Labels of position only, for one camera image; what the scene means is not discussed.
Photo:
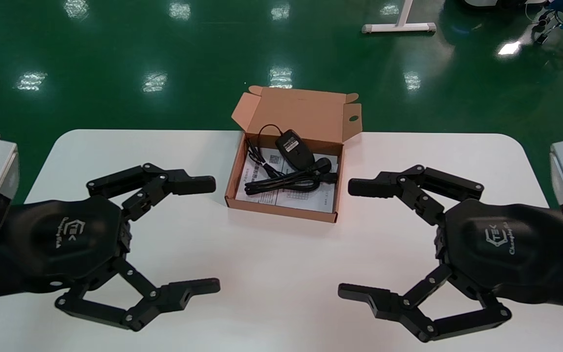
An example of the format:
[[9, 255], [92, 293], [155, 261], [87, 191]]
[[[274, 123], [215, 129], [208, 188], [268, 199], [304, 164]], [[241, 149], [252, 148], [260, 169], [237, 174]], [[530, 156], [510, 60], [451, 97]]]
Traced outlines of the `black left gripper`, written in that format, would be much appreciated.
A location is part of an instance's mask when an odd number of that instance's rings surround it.
[[[70, 288], [55, 308], [74, 318], [139, 331], [157, 316], [184, 310], [193, 296], [220, 291], [217, 278], [154, 286], [126, 259], [130, 225], [107, 198], [14, 205], [0, 228], [0, 297]], [[142, 298], [129, 309], [84, 299], [119, 274]]]

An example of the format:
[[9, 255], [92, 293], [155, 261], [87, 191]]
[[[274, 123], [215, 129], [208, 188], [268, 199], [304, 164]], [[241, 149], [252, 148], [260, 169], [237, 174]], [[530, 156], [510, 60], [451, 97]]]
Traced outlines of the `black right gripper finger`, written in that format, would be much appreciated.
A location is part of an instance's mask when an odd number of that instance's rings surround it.
[[403, 172], [380, 172], [374, 179], [351, 178], [348, 193], [363, 198], [399, 198], [431, 226], [444, 226], [444, 206], [431, 193], [463, 202], [480, 200], [484, 187], [440, 170], [413, 166]]

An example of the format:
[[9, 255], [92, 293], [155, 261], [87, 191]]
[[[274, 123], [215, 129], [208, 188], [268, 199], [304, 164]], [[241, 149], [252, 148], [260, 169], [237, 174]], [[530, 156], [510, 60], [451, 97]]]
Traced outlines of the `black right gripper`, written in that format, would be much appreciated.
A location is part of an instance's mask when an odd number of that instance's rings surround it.
[[[563, 306], [563, 214], [520, 203], [468, 199], [445, 213], [436, 231], [442, 263], [405, 295], [377, 287], [338, 285], [338, 296], [369, 305], [377, 319], [398, 322], [419, 341], [494, 329], [512, 318], [496, 298]], [[482, 309], [432, 320], [420, 305], [447, 281]]]

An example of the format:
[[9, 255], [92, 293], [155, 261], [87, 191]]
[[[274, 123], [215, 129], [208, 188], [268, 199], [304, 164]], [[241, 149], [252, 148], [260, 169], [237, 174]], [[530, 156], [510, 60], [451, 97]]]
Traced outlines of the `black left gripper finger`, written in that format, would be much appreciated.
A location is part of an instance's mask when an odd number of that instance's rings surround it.
[[213, 193], [216, 180], [213, 176], [190, 176], [183, 169], [165, 170], [145, 163], [91, 180], [87, 189], [90, 196], [104, 198], [134, 191], [122, 203], [122, 213], [125, 220], [136, 221], [169, 195]]

